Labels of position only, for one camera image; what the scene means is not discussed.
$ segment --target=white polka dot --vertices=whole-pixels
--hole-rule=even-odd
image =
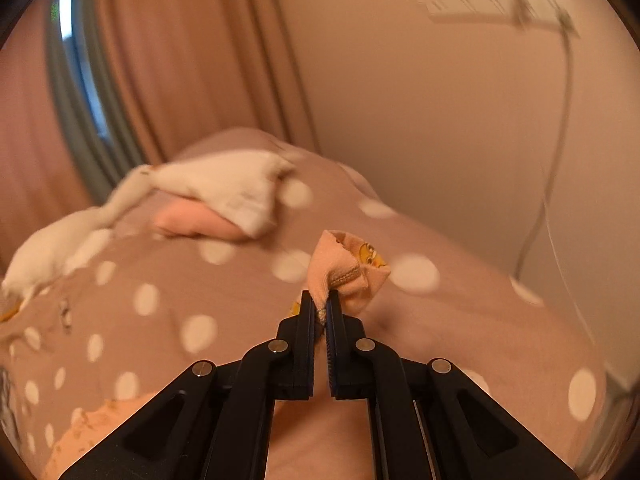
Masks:
[[[38,332],[33,326],[24,329],[24,338],[27,344],[34,350],[40,350],[42,342],[40,341],[40,332]]]
[[[204,350],[218,335],[218,324],[211,316],[191,316],[180,329],[180,341],[184,349],[196,354]]]
[[[116,264],[113,262],[102,262],[95,271],[95,283],[97,285],[106,285],[116,270]]]
[[[33,381],[27,381],[24,385],[24,396],[34,406],[40,402],[40,391],[38,385]]]
[[[236,252],[235,245],[223,240],[201,240],[198,248],[202,259],[214,265],[227,263]]]
[[[292,209],[302,209],[311,205],[314,194],[301,180],[288,178],[278,188],[278,200]]]
[[[587,368],[578,370],[569,384],[569,412],[575,420],[584,422],[596,402],[596,378]]]
[[[86,346],[86,357],[89,359],[89,362],[95,363],[102,355],[103,350],[104,339],[102,339],[102,336],[99,334],[93,334],[89,338],[89,342]]]
[[[50,424],[47,424],[44,429],[44,440],[47,443],[47,447],[49,449],[53,447],[53,442],[55,440],[55,437],[53,435],[53,426]]]
[[[405,254],[391,261],[391,282],[410,294],[433,292],[440,284],[440,273],[433,262],[421,254]]]
[[[371,218],[390,218],[398,214],[388,205],[373,198],[363,198],[358,202],[358,207],[365,215]]]
[[[526,286],[517,281],[516,279],[510,277],[511,286],[515,293],[520,296],[521,300],[526,301],[532,305],[542,305],[542,299],[540,299],[535,293],[530,291]]]
[[[491,391],[489,390],[489,385],[486,383],[482,375],[480,375],[478,372],[475,372],[473,370],[460,370],[460,371],[464,373],[473,382],[475,382],[480,388],[482,388],[487,395],[489,396],[491,395]]]
[[[31,433],[27,433],[27,447],[32,455],[36,454],[36,439]]]
[[[306,278],[306,269],[311,256],[304,251],[283,251],[271,264],[271,272],[276,278],[287,283],[299,283]]]
[[[82,417],[82,408],[76,408],[71,412],[71,425],[74,425]]]
[[[131,400],[140,392],[140,379],[133,372],[124,372],[116,380],[113,392],[116,400]]]
[[[53,387],[57,390],[62,388],[63,384],[65,384],[66,379],[66,370],[64,368],[58,368],[56,372],[56,376],[53,378]]]
[[[133,297],[133,308],[140,316],[151,316],[158,310],[160,292],[155,285],[143,283]]]

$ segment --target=pink curtain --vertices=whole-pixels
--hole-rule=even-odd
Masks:
[[[50,0],[34,0],[0,50],[0,268],[37,229],[91,205],[54,110],[46,67]]]
[[[315,149],[274,0],[95,0],[95,9],[151,163],[231,126]]]

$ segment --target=white cloth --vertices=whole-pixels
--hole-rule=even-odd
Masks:
[[[127,173],[118,187],[111,192],[107,202],[100,208],[100,218],[103,225],[113,225],[124,212],[137,205],[151,192],[153,186],[150,173],[151,166],[148,164],[133,168]]]
[[[61,275],[66,260],[101,227],[100,208],[91,207],[34,232],[15,251],[2,282],[4,296],[29,301]]]
[[[153,189],[202,200],[248,236],[274,227],[276,180],[294,165],[277,153],[235,150],[129,172],[102,207],[71,213],[35,232],[16,251],[2,282],[6,298],[29,301],[62,275],[86,266],[111,228]]]
[[[112,238],[113,229],[91,231],[76,249],[76,252],[66,259],[62,269],[63,276],[68,276],[74,270],[88,266],[92,258],[101,253]]]
[[[165,192],[203,201],[251,238],[275,225],[276,181],[294,165],[265,150],[234,150],[151,171],[152,185]]]

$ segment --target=power strip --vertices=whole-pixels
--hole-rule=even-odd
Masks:
[[[514,19],[557,25],[559,10],[571,16],[568,0],[419,0],[426,6],[434,18],[454,18],[457,16],[474,16],[488,18],[504,17],[512,22]]]

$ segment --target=yellow cartoon character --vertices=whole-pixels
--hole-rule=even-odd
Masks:
[[[300,302],[294,301],[293,305],[291,305],[291,309],[289,310],[289,315],[297,316],[298,314],[300,314]]]
[[[361,264],[369,264],[376,267],[377,269],[386,266],[386,263],[382,259],[382,256],[378,254],[378,251],[375,250],[375,248],[373,248],[371,244],[363,243],[360,246],[358,256],[360,257]]]

